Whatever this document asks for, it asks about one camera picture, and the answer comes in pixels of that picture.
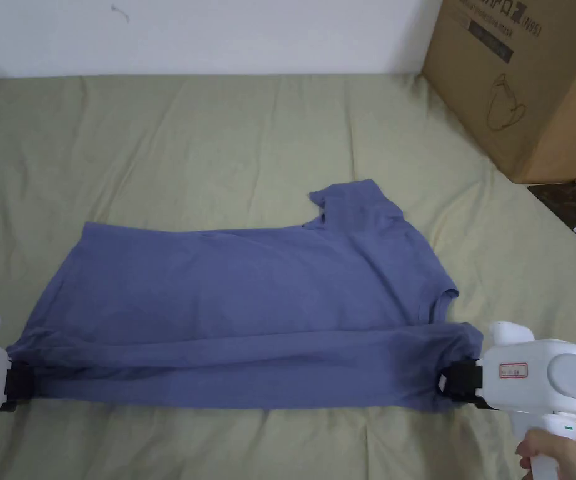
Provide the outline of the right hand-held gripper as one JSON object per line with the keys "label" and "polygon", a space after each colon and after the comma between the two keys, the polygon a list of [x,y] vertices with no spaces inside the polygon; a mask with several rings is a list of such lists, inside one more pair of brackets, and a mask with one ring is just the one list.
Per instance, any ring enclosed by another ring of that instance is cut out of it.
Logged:
{"label": "right hand-held gripper", "polygon": [[[454,362],[439,373],[443,398],[506,412],[521,443],[539,429],[576,441],[576,344],[536,339],[519,324],[496,322],[492,346],[477,358]],[[534,479],[559,479],[554,459],[532,460]]]}

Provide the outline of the person's right hand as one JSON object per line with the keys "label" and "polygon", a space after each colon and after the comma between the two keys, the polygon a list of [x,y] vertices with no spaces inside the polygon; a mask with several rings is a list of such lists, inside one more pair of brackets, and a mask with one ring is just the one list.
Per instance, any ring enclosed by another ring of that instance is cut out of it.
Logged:
{"label": "person's right hand", "polygon": [[532,460],[537,456],[554,459],[559,479],[576,479],[576,441],[556,436],[544,430],[529,430],[517,446],[520,467],[528,471],[524,479],[534,479]]}

